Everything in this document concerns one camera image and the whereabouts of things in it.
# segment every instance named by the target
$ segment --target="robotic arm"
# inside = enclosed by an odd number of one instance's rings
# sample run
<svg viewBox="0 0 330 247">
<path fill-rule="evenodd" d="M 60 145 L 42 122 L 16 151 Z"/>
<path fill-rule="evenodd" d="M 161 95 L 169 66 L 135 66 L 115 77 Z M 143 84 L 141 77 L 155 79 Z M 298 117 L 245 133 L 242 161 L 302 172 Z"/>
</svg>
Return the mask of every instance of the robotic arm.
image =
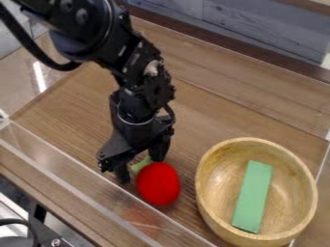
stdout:
<svg viewBox="0 0 330 247">
<path fill-rule="evenodd" d="M 146 150 L 155 161 L 163 161 L 174 134 L 175 116 L 167 104 L 175 88 L 161 51 L 133 30 L 129 11 L 115 0 L 15 2 L 31 18 L 50 27 L 56 49 L 72 61 L 54 68 L 70 70 L 94 61 L 115 76 L 119 90 L 110 96 L 114 133 L 96 160 L 100 171 L 115 172 L 126 183 L 129 162 Z M 19 33 L 8 11 L 4 6 L 0 8 L 4 23 Z M 161 109 L 166 110 L 165 116 L 158 116 Z"/>
</svg>

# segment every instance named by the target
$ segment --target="green rectangular block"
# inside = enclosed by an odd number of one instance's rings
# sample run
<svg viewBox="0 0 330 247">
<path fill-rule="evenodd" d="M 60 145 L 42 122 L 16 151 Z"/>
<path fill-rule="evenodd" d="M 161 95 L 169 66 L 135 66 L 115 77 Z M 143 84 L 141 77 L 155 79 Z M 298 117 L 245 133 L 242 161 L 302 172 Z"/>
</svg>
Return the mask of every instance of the green rectangular block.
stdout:
<svg viewBox="0 0 330 247">
<path fill-rule="evenodd" d="M 249 160 L 233 216 L 233 226 L 250 233 L 259 232 L 273 171 L 273 166 Z"/>
</svg>

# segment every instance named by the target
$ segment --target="wooden bowl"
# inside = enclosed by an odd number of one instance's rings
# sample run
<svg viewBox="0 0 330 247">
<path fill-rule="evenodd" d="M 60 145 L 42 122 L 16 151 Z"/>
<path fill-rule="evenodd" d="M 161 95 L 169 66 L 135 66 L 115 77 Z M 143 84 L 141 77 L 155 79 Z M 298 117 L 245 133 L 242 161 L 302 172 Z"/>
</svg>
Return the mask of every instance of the wooden bowl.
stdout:
<svg viewBox="0 0 330 247">
<path fill-rule="evenodd" d="M 265 216 L 258 234 L 231 226 L 247 160 L 274 166 Z M 222 142 L 203 155 L 197 173 L 198 205 L 214 232 L 243 247 L 289 243 L 314 216 L 317 188 L 312 172 L 286 148 L 257 138 Z"/>
</svg>

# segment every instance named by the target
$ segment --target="red ball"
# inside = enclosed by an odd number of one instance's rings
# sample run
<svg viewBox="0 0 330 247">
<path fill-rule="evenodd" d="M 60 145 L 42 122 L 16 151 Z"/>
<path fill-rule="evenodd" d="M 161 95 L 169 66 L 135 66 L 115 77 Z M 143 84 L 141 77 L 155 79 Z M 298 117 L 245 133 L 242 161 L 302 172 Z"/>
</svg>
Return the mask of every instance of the red ball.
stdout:
<svg viewBox="0 0 330 247">
<path fill-rule="evenodd" d="M 147 165 L 138 174 L 137 187 L 150 204 L 165 206 L 173 203 L 181 193 L 179 177 L 174 168 L 163 162 Z"/>
</svg>

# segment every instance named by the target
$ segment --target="black cable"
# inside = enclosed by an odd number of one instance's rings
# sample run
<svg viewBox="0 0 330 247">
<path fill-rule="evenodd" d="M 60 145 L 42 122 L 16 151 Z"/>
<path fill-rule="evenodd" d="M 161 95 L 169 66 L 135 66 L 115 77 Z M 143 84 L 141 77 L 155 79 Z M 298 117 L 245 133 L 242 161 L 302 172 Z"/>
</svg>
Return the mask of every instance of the black cable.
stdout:
<svg viewBox="0 0 330 247">
<path fill-rule="evenodd" d="M 16 39 L 22 43 L 23 47 L 28 50 L 28 52 L 34 55 L 34 57 L 52 69 L 60 71 L 70 71 L 75 69 L 80 64 L 75 62 L 68 62 L 67 64 L 59 64 L 56 61 L 50 58 L 46 52 L 40 49 L 34 39 L 28 36 L 26 30 L 20 26 L 18 20 L 15 19 L 11 12 L 7 10 L 6 6 L 0 3 L 0 18 L 4 22 L 7 28 L 14 33 Z"/>
<path fill-rule="evenodd" d="M 38 234 L 36 234 L 31 224 L 27 221 L 19 220 L 19 219 L 2 219 L 0 220 L 0 227 L 7 226 L 7 225 L 14 225 L 14 224 L 24 225 L 30 229 L 30 231 L 32 233 L 32 239 L 34 239 L 32 247 L 38 247 Z"/>
</svg>

